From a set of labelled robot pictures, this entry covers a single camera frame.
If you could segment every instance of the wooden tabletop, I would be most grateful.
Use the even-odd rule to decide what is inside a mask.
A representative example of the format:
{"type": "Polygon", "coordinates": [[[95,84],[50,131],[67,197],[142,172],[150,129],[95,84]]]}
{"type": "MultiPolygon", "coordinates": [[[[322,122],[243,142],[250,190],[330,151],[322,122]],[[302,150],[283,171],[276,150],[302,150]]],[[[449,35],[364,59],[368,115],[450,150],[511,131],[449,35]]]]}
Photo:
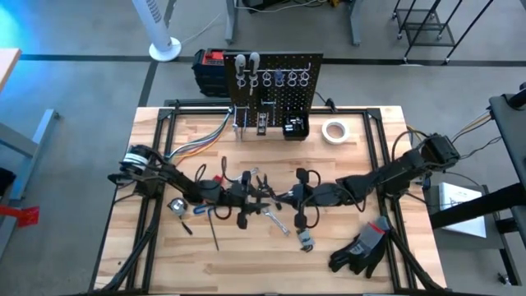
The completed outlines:
{"type": "Polygon", "coordinates": [[[20,54],[19,49],[0,49],[0,91],[11,75],[20,54]]]}
{"type": "MultiPolygon", "coordinates": [[[[395,138],[406,130],[402,109],[399,106],[379,107],[385,125],[385,134],[392,146],[395,138]]],[[[139,108],[136,112],[130,145],[152,145],[157,108],[139,108]]],[[[220,125],[219,115],[180,115],[176,122],[173,148],[213,132],[220,125]]],[[[361,116],[346,114],[311,115],[311,134],[302,142],[283,141],[280,128],[270,128],[267,136],[256,136],[255,128],[248,128],[243,142],[235,141],[230,125],[220,140],[201,154],[185,159],[178,169],[193,178],[201,164],[207,164],[203,178],[220,174],[222,156],[228,158],[227,175],[237,177],[243,170],[254,167],[260,175],[269,176],[269,184],[277,193],[288,191],[298,183],[296,168],[315,169],[322,182],[334,182],[336,178],[371,171],[361,116]],[[351,129],[351,137],[340,146],[323,141],[321,125],[329,118],[344,120],[351,129]]],[[[160,147],[164,147],[162,136],[160,147]]],[[[397,156],[410,149],[408,137],[397,146],[397,156]]],[[[422,197],[420,188],[410,188],[414,195],[422,197]]],[[[124,188],[116,198],[131,193],[124,188]]],[[[181,193],[167,186],[164,202],[169,203],[181,193]]],[[[422,267],[435,282],[445,286],[440,258],[426,206],[411,198],[403,198],[401,207],[407,230],[409,247],[422,267]]],[[[104,243],[95,288],[107,284],[129,256],[136,230],[140,198],[132,197],[119,202],[113,213],[104,243]]],[[[333,273],[327,262],[329,256],[348,243],[368,221],[379,216],[376,194],[367,198],[367,209],[359,213],[354,206],[320,208],[321,219],[311,230],[316,241],[314,250],[300,251],[300,242],[294,233],[292,207],[284,205],[281,211],[271,208],[278,218],[293,232],[285,237],[271,220],[263,215],[248,217],[248,228],[236,226],[234,210],[226,221],[213,216],[220,251],[215,250],[214,240],[206,215],[194,216],[191,209],[184,220],[193,231],[190,236],[181,226],[179,218],[169,208],[163,207],[157,238],[154,269],[150,292],[160,294],[334,294],[334,293],[390,293],[389,267],[386,256],[376,268],[371,279],[364,274],[355,275],[347,268],[333,273]]],[[[306,210],[309,223],[316,218],[313,208],[306,210]]],[[[401,256],[396,251],[399,273],[406,283],[401,256]]],[[[139,262],[136,284],[142,279],[145,252],[139,262]]]]}

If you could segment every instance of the work glove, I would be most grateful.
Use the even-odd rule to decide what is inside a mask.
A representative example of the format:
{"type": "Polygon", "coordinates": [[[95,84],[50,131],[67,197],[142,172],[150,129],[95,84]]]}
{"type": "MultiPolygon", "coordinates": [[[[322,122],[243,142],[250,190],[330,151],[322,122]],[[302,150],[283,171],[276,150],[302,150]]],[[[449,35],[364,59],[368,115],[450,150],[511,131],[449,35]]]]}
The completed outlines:
{"type": "Polygon", "coordinates": [[[358,275],[367,268],[365,276],[370,279],[385,255],[388,231],[389,225],[385,217],[380,217],[374,224],[367,224],[349,245],[330,255],[330,269],[337,272],[348,264],[349,269],[358,275]]]}

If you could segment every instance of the roll of tape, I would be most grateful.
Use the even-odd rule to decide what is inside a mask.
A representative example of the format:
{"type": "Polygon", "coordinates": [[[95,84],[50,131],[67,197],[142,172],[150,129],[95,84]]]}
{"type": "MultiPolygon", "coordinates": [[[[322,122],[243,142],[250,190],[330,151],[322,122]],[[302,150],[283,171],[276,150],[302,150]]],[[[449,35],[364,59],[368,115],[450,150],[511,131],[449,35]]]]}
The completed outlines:
{"type": "Polygon", "coordinates": [[[345,123],[339,119],[329,119],[326,122],[324,122],[323,126],[321,127],[321,133],[323,134],[323,138],[325,139],[325,141],[327,141],[327,143],[332,144],[332,145],[339,145],[345,142],[350,136],[349,129],[347,128],[345,123]],[[330,136],[327,129],[333,126],[341,128],[344,135],[338,139],[335,139],[332,136],[330,136]]]}

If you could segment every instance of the gray floor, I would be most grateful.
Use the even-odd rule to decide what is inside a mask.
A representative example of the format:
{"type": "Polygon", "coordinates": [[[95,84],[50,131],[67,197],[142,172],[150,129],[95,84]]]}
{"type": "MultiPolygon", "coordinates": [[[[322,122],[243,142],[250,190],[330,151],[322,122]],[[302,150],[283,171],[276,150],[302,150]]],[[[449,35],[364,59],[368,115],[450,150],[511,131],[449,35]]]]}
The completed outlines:
{"type": "MultiPolygon", "coordinates": [[[[459,11],[458,25],[473,17],[473,7],[478,3],[466,2],[466,10],[459,11]]],[[[162,10],[167,4],[168,0],[159,1],[162,10]]],[[[395,24],[389,21],[393,5],[375,0],[363,6],[364,23],[371,25],[362,30],[360,48],[348,44],[347,22],[340,8],[336,12],[298,8],[283,14],[252,16],[241,12],[238,41],[232,47],[318,49],[330,57],[399,58],[407,43],[395,38],[395,24]],[[323,40],[293,39],[291,36],[298,35],[290,28],[293,25],[312,40],[323,40]]],[[[451,5],[445,1],[444,8],[451,5]]],[[[183,40],[210,22],[221,7],[223,0],[178,0],[169,29],[183,40]]],[[[148,46],[130,1],[4,1],[0,3],[0,29],[7,25],[10,34],[0,35],[0,46],[21,46],[25,53],[146,55],[148,46]],[[21,39],[21,32],[30,38],[21,39]]],[[[224,47],[223,26],[221,18],[185,44],[183,54],[224,47]]],[[[524,60],[524,39],[516,37],[524,36],[525,28],[526,14],[520,1],[496,1],[455,57],[524,60]]],[[[444,55],[443,50],[414,51],[420,58],[440,59],[444,55]]],[[[74,294],[87,289],[113,195],[106,175],[117,169],[126,148],[148,66],[147,62],[17,64],[0,94],[0,120],[30,135],[46,108],[55,108],[63,119],[48,139],[26,193],[25,206],[41,207],[40,222],[18,229],[0,261],[2,295],[74,294]]],[[[525,77],[526,68],[520,67],[324,65],[318,90],[339,105],[402,105],[408,123],[425,132],[451,135],[479,115],[489,97],[517,91],[525,77]]],[[[160,106],[165,99],[202,97],[190,64],[160,64],[148,105],[160,106]]],[[[495,126],[488,124],[459,140],[458,149],[470,151],[496,134],[495,126]]],[[[15,169],[18,161],[0,147],[2,167],[15,169]]],[[[454,171],[488,184],[491,190],[516,182],[501,143],[462,161],[454,171]]],[[[439,178],[466,184],[450,176],[437,176],[436,180],[439,178]]],[[[526,255],[522,243],[512,234],[510,244],[526,279],[526,266],[519,260],[526,255]]],[[[456,291],[526,294],[526,288],[503,287],[496,282],[496,273],[504,271],[497,251],[439,251],[448,285],[456,291]]]]}

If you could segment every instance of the black pegboard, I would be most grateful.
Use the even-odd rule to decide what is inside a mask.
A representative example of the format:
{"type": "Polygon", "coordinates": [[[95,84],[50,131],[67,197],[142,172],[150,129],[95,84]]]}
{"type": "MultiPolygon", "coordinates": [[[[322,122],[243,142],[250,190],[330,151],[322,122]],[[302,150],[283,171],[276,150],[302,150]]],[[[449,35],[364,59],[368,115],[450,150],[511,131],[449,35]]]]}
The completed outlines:
{"type": "Polygon", "coordinates": [[[258,86],[254,88],[252,95],[250,95],[251,87],[248,72],[245,73],[246,85],[239,89],[235,67],[235,58],[238,54],[245,56],[247,60],[246,70],[248,71],[250,52],[225,53],[224,66],[230,98],[232,103],[238,107],[236,124],[239,127],[244,126],[245,109],[247,110],[247,127],[257,126],[257,114],[259,112],[269,114],[267,127],[281,127],[285,111],[301,109],[307,112],[310,111],[320,74],[323,53],[259,53],[261,61],[257,78],[258,86]],[[265,70],[275,70],[277,68],[284,71],[284,85],[281,87],[276,86],[274,73],[269,72],[272,83],[270,86],[264,86],[263,74],[265,70]],[[307,68],[309,68],[307,71],[309,75],[308,85],[301,86],[299,81],[303,70],[300,69],[307,68]],[[285,70],[291,69],[299,70],[294,71],[298,76],[295,86],[289,86],[287,83],[290,72],[285,72],[285,70]],[[275,102],[275,105],[262,104],[262,101],[275,102]]]}

